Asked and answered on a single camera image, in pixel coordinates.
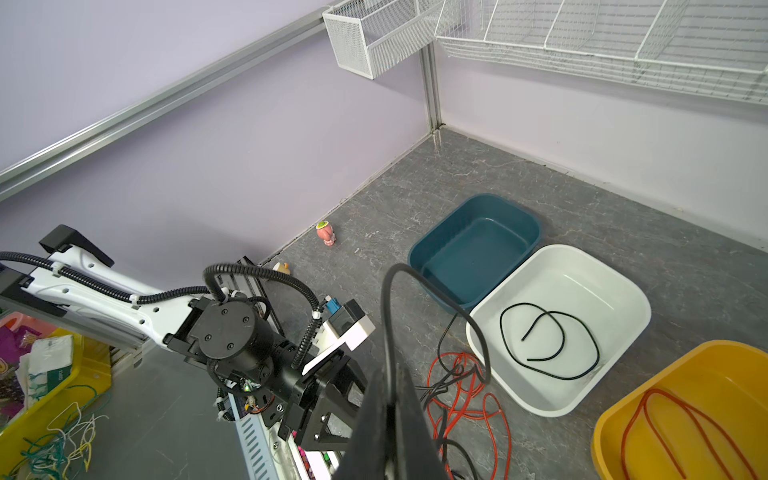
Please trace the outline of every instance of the white cable tie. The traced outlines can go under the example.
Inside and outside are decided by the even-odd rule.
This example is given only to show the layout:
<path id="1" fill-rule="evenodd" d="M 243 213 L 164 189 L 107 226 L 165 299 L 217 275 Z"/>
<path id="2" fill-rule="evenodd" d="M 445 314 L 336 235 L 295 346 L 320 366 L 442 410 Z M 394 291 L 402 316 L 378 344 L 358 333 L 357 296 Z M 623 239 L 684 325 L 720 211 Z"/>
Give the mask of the white cable tie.
<path id="1" fill-rule="evenodd" d="M 67 266 L 67 264 L 66 264 L 66 263 L 62 263 L 62 262 L 53 262 L 53 263 L 51 264 L 51 272 L 53 273 L 53 276 L 61 276 L 61 274 L 59 273 L 59 271 L 60 271 L 62 268 L 64 268 L 65 266 Z"/>

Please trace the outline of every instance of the wall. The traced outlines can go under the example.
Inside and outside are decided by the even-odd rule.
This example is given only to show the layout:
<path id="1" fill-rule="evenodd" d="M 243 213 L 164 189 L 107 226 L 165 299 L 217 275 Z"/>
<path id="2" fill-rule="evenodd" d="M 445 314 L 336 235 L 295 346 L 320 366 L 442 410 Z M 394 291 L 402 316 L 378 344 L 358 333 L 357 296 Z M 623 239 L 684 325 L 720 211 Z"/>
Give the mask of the wall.
<path id="1" fill-rule="evenodd" d="M 326 3 L 0 2 L 0 170 Z"/>
<path id="2" fill-rule="evenodd" d="M 42 253 L 66 223 L 121 272 L 200 285 L 210 263 L 291 241 L 427 132 L 418 57 L 373 82 L 318 34 L 0 203 L 0 248 Z"/>
<path id="3" fill-rule="evenodd" d="M 449 127 L 768 248 L 768 108 L 438 51 Z"/>

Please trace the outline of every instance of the yellow plastic bin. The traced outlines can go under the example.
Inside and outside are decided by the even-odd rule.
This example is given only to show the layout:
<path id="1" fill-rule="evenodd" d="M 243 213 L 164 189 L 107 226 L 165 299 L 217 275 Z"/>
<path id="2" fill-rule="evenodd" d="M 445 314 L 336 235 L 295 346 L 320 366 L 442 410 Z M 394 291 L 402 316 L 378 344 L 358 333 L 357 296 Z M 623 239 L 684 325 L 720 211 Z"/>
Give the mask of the yellow plastic bin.
<path id="1" fill-rule="evenodd" d="M 25 438 L 34 441 L 49 433 L 46 429 L 48 423 L 70 404 L 77 402 L 82 406 L 93 398 L 93 392 L 90 389 L 68 389 L 67 387 L 88 385 L 97 392 L 103 393 L 112 385 L 109 346 L 63 329 L 58 329 L 51 334 L 51 336 L 64 335 L 73 336 L 72 372 L 52 392 L 0 432 L 0 474 L 9 474 L 11 469 L 22 460 L 21 452 L 29 447 Z M 66 418 L 67 415 L 60 416 L 51 427 L 62 427 Z"/>
<path id="2" fill-rule="evenodd" d="M 624 479 L 621 440 L 643 394 L 656 388 L 674 394 L 717 422 L 752 466 L 768 478 L 768 353 L 743 343 L 714 340 L 699 345 L 599 418 L 592 439 L 592 460 L 604 479 Z M 687 478 L 726 478 L 688 414 L 661 395 L 650 396 L 648 414 Z M 716 427 L 696 415 L 734 480 L 753 478 Z M 632 480 L 680 480 L 682 477 L 640 412 L 626 443 Z"/>

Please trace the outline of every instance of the white mesh basket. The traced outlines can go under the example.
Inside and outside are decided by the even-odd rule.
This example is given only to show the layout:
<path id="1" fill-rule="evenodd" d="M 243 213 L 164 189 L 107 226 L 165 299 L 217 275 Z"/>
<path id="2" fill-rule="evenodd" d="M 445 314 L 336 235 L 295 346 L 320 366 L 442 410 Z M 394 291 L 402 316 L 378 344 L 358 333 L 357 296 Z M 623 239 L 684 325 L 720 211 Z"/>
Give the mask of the white mesh basket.
<path id="1" fill-rule="evenodd" d="M 376 78 L 435 39 L 442 0 L 347 0 L 323 13 L 339 66 Z"/>
<path id="2" fill-rule="evenodd" d="M 768 0 L 445 0 L 449 55 L 768 103 Z"/>

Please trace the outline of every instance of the pink figurine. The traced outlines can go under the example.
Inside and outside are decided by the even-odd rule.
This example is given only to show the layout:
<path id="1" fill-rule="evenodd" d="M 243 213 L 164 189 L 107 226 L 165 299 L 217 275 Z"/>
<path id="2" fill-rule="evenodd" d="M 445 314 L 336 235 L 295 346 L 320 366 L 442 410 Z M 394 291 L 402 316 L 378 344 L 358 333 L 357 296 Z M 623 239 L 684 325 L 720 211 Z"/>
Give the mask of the pink figurine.
<path id="1" fill-rule="evenodd" d="M 333 232 L 330 223 L 322 221 L 315 228 L 317 229 L 317 236 L 323 239 L 325 245 L 330 247 L 336 242 L 336 234 Z"/>

